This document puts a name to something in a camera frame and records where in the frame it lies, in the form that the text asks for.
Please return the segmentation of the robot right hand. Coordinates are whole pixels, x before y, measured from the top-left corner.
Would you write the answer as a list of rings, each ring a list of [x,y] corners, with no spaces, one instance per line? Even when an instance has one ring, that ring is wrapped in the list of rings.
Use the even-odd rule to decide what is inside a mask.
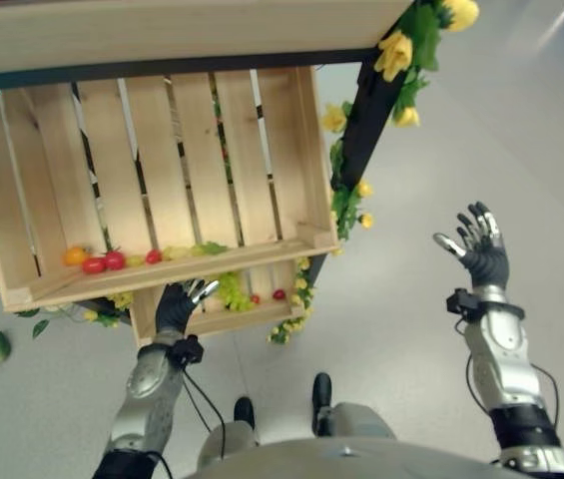
[[[445,234],[436,233],[433,240],[453,255],[470,274],[472,286],[494,286],[504,290],[510,275],[510,265],[503,234],[492,211],[483,203],[467,206],[470,219],[459,213],[456,228],[462,244]]]

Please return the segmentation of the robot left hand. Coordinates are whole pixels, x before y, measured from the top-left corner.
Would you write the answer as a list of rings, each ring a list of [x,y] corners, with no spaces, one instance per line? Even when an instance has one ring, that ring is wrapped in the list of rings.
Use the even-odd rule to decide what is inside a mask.
[[[215,280],[190,279],[165,286],[156,310],[156,332],[184,334],[188,322],[201,301],[219,288]]]

